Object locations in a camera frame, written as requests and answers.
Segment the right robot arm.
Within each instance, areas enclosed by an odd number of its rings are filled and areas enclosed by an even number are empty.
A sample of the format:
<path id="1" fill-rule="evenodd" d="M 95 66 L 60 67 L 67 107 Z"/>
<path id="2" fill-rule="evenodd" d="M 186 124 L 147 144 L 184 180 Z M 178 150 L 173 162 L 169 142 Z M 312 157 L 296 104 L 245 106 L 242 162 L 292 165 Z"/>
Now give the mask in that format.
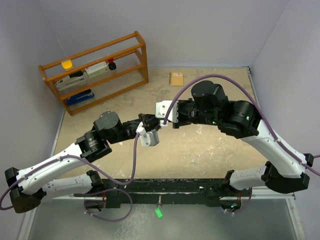
<path id="1" fill-rule="evenodd" d="M 310 177 L 305 173 L 314 157 L 299 153 L 267 125 L 258 107 L 248 101 L 230 101 L 220 84 L 209 80 L 195 84 L 192 99 L 172 101 L 173 127 L 190 124 L 217 126 L 221 133 L 240 139 L 254 147 L 267 162 L 247 170 L 229 170 L 222 190 L 228 196 L 251 187 L 266 186 L 289 194 L 306 190 Z"/>

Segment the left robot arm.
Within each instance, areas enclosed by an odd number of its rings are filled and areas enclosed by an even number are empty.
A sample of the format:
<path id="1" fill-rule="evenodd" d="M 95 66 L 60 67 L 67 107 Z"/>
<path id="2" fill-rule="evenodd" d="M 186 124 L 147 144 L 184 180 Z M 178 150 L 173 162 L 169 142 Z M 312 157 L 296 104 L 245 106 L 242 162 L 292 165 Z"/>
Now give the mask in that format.
<path id="1" fill-rule="evenodd" d="M 25 213 L 41 203 L 70 194 L 98 196 L 103 191 L 102 173 L 93 162 L 110 154 L 110 144 L 133 139 L 144 147 L 159 143 L 160 117 L 139 114 L 137 119 L 121 122 L 114 111 L 103 112 L 93 127 L 56 155 L 34 166 L 5 171 L 10 209 Z"/>

